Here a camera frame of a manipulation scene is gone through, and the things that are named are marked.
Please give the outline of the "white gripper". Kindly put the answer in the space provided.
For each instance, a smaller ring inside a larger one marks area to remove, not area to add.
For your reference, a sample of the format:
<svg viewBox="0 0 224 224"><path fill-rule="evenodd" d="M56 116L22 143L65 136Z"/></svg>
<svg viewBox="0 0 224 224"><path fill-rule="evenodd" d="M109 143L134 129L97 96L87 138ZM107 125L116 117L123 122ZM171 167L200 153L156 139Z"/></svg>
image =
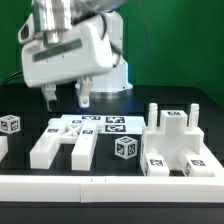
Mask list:
<svg viewBox="0 0 224 224"><path fill-rule="evenodd" d="M54 30L53 36L58 40L47 44L47 32L36 31L35 17L30 14L18 33L23 44L23 75L28 87L41 87L49 112L56 106L56 85L79 78L79 106L90 106L93 80L86 76L110 73L120 59L120 52L110 40L108 25L106 14L94 15L68 30Z"/></svg>

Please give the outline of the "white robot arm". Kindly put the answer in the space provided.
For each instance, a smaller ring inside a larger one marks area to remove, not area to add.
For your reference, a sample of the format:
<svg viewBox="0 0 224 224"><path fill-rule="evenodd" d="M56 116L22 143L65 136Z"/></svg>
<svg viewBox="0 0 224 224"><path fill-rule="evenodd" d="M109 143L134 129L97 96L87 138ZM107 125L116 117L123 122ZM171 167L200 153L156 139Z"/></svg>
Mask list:
<svg viewBox="0 0 224 224"><path fill-rule="evenodd" d="M123 58L123 20L115 9L128 0L32 0L18 32L24 81L39 87L51 107L56 86L75 82L78 103L116 97L132 88Z"/></svg>

